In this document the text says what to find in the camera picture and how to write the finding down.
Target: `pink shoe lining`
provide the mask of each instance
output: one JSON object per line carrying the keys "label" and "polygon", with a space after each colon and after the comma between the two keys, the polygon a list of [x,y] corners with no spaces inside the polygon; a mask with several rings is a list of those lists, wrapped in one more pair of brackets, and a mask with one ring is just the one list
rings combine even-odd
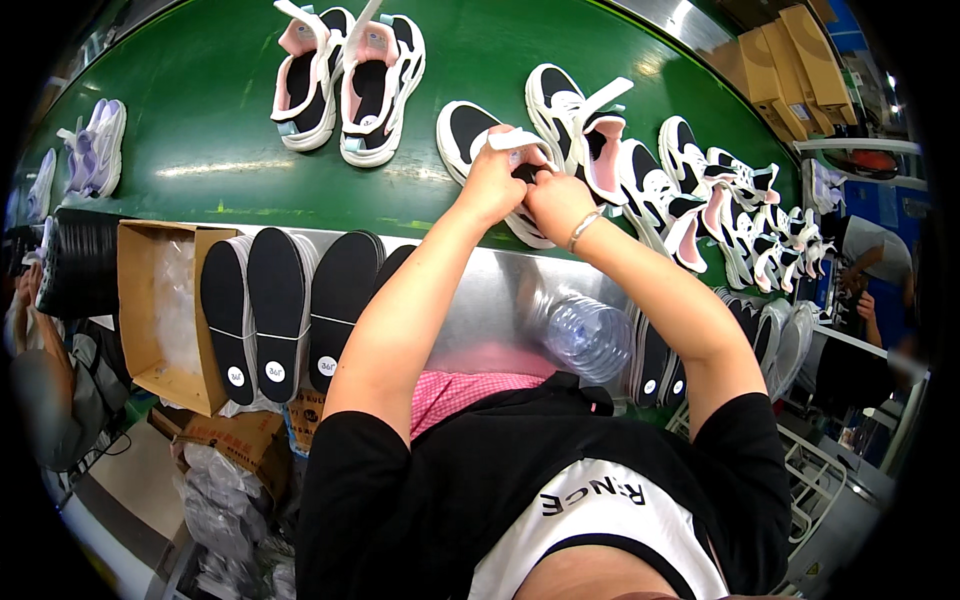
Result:
{"label": "pink shoe lining", "polygon": [[461,411],[473,402],[506,390],[528,390],[543,383],[543,377],[507,372],[424,371],[414,389],[410,408],[410,439]]}
{"label": "pink shoe lining", "polygon": [[590,123],[584,133],[593,131],[604,134],[607,143],[600,151],[600,157],[591,162],[593,182],[597,187],[615,194],[620,189],[619,177],[616,170],[616,159],[620,154],[620,136],[626,122],[621,117],[605,116]]}

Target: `woman's arm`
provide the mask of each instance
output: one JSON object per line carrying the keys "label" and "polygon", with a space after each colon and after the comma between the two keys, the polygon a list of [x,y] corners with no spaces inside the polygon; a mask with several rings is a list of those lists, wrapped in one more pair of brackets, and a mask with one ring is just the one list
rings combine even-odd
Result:
{"label": "woman's arm", "polygon": [[[595,209],[579,180],[540,171],[526,203],[540,231],[561,248]],[[684,361],[690,440],[713,412],[737,396],[767,393],[751,344],[733,314],[706,285],[606,219],[597,219],[574,251],[622,287]]]}
{"label": "woman's arm", "polygon": [[484,146],[457,202],[370,301],[330,382],[324,419],[341,411],[369,413],[410,445],[414,388],[470,253],[526,193],[525,184],[511,177],[508,155]]}

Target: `bracelet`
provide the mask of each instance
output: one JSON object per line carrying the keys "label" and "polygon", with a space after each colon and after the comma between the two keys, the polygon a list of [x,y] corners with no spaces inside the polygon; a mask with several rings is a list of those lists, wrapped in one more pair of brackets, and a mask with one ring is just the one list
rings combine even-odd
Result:
{"label": "bracelet", "polygon": [[566,242],[566,251],[573,254],[573,247],[577,245],[577,240],[580,239],[580,236],[584,234],[584,230],[590,226],[591,223],[597,220],[597,217],[601,216],[600,210],[594,210],[589,215],[584,217],[584,220],[580,222],[580,225],[573,230],[573,233],[570,234],[570,240]]}

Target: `worker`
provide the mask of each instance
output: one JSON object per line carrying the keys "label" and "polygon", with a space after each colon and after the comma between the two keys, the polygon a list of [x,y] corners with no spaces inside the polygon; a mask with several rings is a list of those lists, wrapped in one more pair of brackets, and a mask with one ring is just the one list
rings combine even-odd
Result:
{"label": "worker", "polygon": [[855,215],[837,219],[830,213],[821,217],[821,232],[832,237],[836,249],[851,262],[840,279],[846,289],[865,288],[861,278],[866,273],[901,287],[903,306],[913,305],[913,261],[910,250],[893,231]]}
{"label": "worker", "polygon": [[[491,132],[506,132],[497,126]],[[787,564],[783,449],[750,343],[703,283],[597,217],[587,187],[513,179],[485,145],[371,300],[330,383],[297,532],[298,598],[721,598]],[[470,253],[521,202],[619,284],[684,361],[689,442],[557,372],[410,443],[411,397]]]}
{"label": "worker", "polygon": [[[132,380],[120,336],[105,327],[83,319],[67,351],[54,319],[36,309],[41,278],[35,263],[16,282],[11,380],[37,462],[65,471],[122,411]],[[30,341],[28,323],[42,345]]]}

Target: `shoe tongue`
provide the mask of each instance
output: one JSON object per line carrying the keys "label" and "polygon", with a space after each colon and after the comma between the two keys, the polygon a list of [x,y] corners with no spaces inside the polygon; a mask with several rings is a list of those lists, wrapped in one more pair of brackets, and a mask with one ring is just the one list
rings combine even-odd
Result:
{"label": "shoe tongue", "polygon": [[315,15],[311,16],[313,18],[310,23],[299,19],[291,20],[290,25],[277,41],[291,56],[301,57],[308,52],[323,48],[326,46],[326,41],[330,39],[330,30],[322,20]]}

